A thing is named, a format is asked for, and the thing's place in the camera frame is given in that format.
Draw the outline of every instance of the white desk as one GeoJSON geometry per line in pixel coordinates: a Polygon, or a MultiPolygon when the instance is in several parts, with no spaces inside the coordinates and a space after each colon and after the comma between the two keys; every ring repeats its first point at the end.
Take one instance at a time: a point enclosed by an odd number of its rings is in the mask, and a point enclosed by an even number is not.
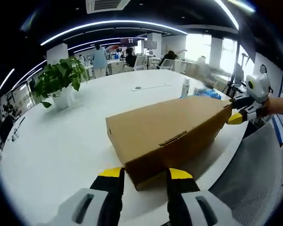
{"type": "MultiPolygon", "coordinates": [[[[0,164],[2,181],[19,212],[31,223],[48,222],[58,206],[91,186],[104,169],[121,166],[107,136],[105,118],[179,98],[185,76],[169,70],[119,73],[81,83],[77,104],[57,112],[32,108],[14,143],[7,141],[0,164]],[[132,91],[169,85],[160,88],[132,91]]],[[[191,79],[189,94],[202,84],[191,79]]],[[[18,126],[21,118],[15,123],[18,126]]],[[[247,123],[224,125],[210,148],[183,166],[201,189],[209,189],[235,154],[247,123]]],[[[125,176],[120,226],[159,226],[168,221],[166,187],[137,192],[125,176]]]]}

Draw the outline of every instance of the woman in blue shirt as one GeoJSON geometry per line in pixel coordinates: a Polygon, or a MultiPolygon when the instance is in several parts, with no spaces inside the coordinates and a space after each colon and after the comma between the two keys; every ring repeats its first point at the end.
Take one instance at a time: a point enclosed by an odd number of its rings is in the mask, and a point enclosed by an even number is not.
{"type": "Polygon", "coordinates": [[[91,59],[93,59],[93,71],[95,78],[104,77],[106,75],[107,67],[107,52],[104,47],[97,42],[95,49],[92,52],[91,59]]]}

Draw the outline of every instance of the cardboard box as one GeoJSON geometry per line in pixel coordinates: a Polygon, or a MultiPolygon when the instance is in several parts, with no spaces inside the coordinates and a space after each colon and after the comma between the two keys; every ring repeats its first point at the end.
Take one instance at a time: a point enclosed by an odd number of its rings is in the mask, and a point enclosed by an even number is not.
{"type": "Polygon", "coordinates": [[[106,118],[115,151],[137,190],[210,145],[232,114],[229,101],[191,96],[106,118]]]}

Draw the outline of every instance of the box handle slot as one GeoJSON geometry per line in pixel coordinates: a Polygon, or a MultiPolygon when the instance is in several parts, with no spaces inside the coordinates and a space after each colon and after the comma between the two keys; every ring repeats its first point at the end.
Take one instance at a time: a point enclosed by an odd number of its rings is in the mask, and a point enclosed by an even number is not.
{"type": "Polygon", "coordinates": [[[178,134],[177,136],[175,136],[175,137],[165,141],[164,143],[159,144],[159,146],[163,147],[163,146],[165,146],[167,144],[170,144],[171,142],[173,142],[173,141],[177,140],[178,138],[184,136],[186,133],[187,133],[187,131],[184,131],[184,132],[178,134]]]}

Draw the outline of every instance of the white column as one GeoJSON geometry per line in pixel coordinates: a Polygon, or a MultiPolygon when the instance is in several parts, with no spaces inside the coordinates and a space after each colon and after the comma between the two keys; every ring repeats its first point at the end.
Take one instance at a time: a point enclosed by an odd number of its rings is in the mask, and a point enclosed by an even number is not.
{"type": "Polygon", "coordinates": [[[62,43],[54,48],[51,48],[46,53],[47,64],[55,65],[59,62],[60,59],[67,59],[68,56],[68,47],[67,44],[62,43]]]}
{"type": "Polygon", "coordinates": [[[212,37],[211,53],[209,56],[209,65],[214,68],[220,68],[223,40],[212,37]]]}
{"type": "Polygon", "coordinates": [[[153,50],[153,55],[160,57],[161,56],[161,34],[150,33],[147,35],[148,41],[155,41],[157,43],[157,49],[153,50]]]}

